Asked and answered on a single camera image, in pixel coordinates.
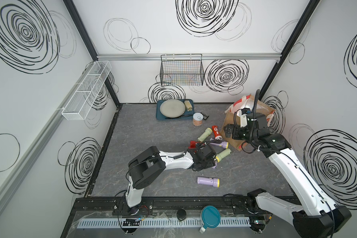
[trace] blue lid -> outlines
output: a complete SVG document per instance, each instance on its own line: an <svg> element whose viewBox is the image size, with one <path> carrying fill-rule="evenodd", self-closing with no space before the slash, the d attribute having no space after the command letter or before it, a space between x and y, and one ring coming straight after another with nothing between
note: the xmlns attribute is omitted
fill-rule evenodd
<svg viewBox="0 0 357 238"><path fill-rule="evenodd" d="M204 226L206 228L214 228L220 224L221 215L217 208L213 206L206 206L201 212L201 219L204 222Z"/></svg>

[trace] shelf rack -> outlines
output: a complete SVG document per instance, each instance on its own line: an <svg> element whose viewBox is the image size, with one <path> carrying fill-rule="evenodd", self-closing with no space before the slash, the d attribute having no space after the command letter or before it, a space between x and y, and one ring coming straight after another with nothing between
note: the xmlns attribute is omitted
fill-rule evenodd
<svg viewBox="0 0 357 238"><path fill-rule="evenodd" d="M77 90L70 98L62 115L67 120L85 120L111 70L109 61L95 61Z"/></svg>

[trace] black metal frame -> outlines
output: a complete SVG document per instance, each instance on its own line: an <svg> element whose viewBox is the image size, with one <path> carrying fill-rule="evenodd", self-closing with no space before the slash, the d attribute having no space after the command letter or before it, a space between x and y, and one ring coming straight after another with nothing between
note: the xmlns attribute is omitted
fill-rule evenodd
<svg viewBox="0 0 357 238"><path fill-rule="evenodd" d="M73 19L73 21L77 27L77 30L80 33L82 40L85 43L87 50L89 51L89 54L91 55L91 58L93 60L97 60L97 52L94 48L94 45L92 44L92 41L90 40L90 37L85 29L85 26L81 20L81 17L78 14L78 11L77 11L73 1L72 0L63 0L63 2L65 3L66 8L70 13L71 18ZM300 33L304 29L305 25L307 24L310 16L314 12L314 10L317 7L319 2L320 2L320 0L310 0L309 1L298 24L296 25L286 46L283 49L281 60L275 64L275 66L271 70L266 82L264 83L264 85L261 89L261 94L260 94L260 98L259 98L260 100L263 98L264 94L267 92L267 89L269 88L270 84L272 83L273 79L275 78L276 74L278 73L280 67L283 65L286 57L290 53L290 50L292 49L297 38L299 37ZM105 85L106 85L106 88L108 89L116 107L119 110L118 110L118 112L115 113L114 118L111 122L110 128L107 132L104 145L100 152L98 161L95 165L95 168L94 168L92 177L90 179L89 186L87 187L85 196L83 198L77 198L75 200L73 208L71 209L70 215L67 219L65 228L62 232L61 238L64 238L67 236L67 232L70 229L70 226L74 220L74 217L75 217L77 211L114 211L114 205L118 204L118 202L121 202L122 204L125 202L124 198L121 198L121 197L90 197L90 194L94 188L95 181L98 176L100 167L102 165L105 153L107 151L111 136L113 134L116 121L118 119L119 113L122 108L122 104L119 102L119 100L114 92L114 89L108 80L105 81ZM298 198L296 196L286 196L286 197L278 197L278 198L281 198L288 202L300 205L300 201L298 200ZM223 209L225 209L225 208L232 209L234 214L245 214L249 217L259 216L259 215L251 214L251 213L247 212L246 210L240 209L240 206L238 206L238 203L244 202L246 199L247 199L247 197L225 197L225 198L223 198L223 197L143 197L142 202L144 202L145 204L151 204L153 206L153 209L155 209L155 210L180 209L180 208L191 209L191 210L201 210L204 206L213 205L220 209L222 209L222 208ZM126 207L127 206L119 207L119 209L121 209L121 210L119 210L120 214L125 212Z"/></svg>
<svg viewBox="0 0 357 238"><path fill-rule="evenodd" d="M66 6L71 18L73 19L75 26L77 27L77 30L83 40L83 43L85 44L85 46L87 48L87 51L89 51L91 59L94 61L98 60L98 53L95 50L95 47L90 39L90 36L86 31L86 28L82 22L82 19L73 3L73 0L63 0L63 2L65 3L65 6ZM115 103L115 106L117 108L119 108L120 107L119 99L116 96L114 88L112 87L112 85L108 79L105 80L105 85L106 85L106 88L107 88L112 100Z"/></svg>
<svg viewBox="0 0 357 238"><path fill-rule="evenodd" d="M300 205L300 201L297 197L282 196L278 198ZM261 219L261 217L263 217L263 215L266 213L251 214L247 210L241 208L239 204L244 203L247 199L248 197L142 197L142 204L152 206L152 209L149 209L149 214L152 214L153 210L175 211L181 208L185 210L200 211L205 206L211 205L220 210L233 210L235 215L245 215L248 217L255 217L256 219ZM135 217L127 215L128 207L126 206L127 204L125 202L125 199L122 197L77 198L62 231L61 238L66 238L71 224L74 221L76 212L78 211L112 211L114 215L119 212L119 214L123 217Z"/></svg>
<svg viewBox="0 0 357 238"><path fill-rule="evenodd" d="M104 141L103 147L100 150L100 154L99 154L98 160L97 160L97 162L95 164L95 168L94 168L94 170L93 170L93 172L91 174L89 185L86 188L86 192L85 192L85 195L84 195L85 198L86 197L90 197L90 195L92 193L92 190L94 189L95 181L97 180L100 167L102 166L103 159L105 158L105 154L107 152L107 148L108 148L109 142L111 140L111 136L112 136L112 134L114 132L115 124L118 121L119 113L120 113L120 111L122 109L122 106L123 106L123 104L120 104L118 111L114 114L114 117L113 117L113 119L111 121L110 127L109 127L107 135L105 137L105 141Z"/></svg>
<svg viewBox="0 0 357 238"><path fill-rule="evenodd" d="M262 100L265 93L267 92L268 88L270 87L272 81L274 80L276 74L279 72L279 69L285 62L288 54L291 52L292 47L294 46L295 42L297 41L298 37L300 36L301 32L303 31L305 25L307 24L309 18L312 16L314 10L316 9L317 5L319 4L320 0L310 0L307 7L305 8L302 16L300 17L294 31L292 32L290 38L288 39L286 46L282 51L282 56L277 62L273 69L271 70L270 74L268 75L266 82L263 84L262 89L260 90L259 100Z"/></svg>

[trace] black round cap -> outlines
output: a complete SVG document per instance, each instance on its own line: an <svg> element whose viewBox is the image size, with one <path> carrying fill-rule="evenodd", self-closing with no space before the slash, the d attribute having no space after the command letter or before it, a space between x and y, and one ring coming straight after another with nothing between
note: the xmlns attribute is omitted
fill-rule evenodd
<svg viewBox="0 0 357 238"><path fill-rule="evenodd" d="M185 212L185 210L184 210L183 208L181 208L180 210L178 210L177 213L176 213L176 215L177 215L177 219L178 219L179 221L183 221L183 220L185 220L185 218L186 218L186 212Z"/></svg>

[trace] gray marble floor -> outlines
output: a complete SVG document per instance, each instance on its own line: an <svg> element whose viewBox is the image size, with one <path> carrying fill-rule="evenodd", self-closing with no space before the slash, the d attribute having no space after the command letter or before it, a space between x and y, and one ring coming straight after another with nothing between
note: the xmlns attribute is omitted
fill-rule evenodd
<svg viewBox="0 0 357 238"><path fill-rule="evenodd" d="M91 196L114 196L126 189L128 162L150 146L166 152L180 152L207 127L224 123L226 104L195 104L196 112L209 115L201 126L191 120L156 120L155 104L124 104L103 160ZM214 147L217 153L223 149ZM276 196L290 196L291 189L279 170L261 152L247 154L231 148L216 169L163 171L144 189L143 196L222 196L263 188ZM220 187L197 184L197 176L219 178Z"/></svg>

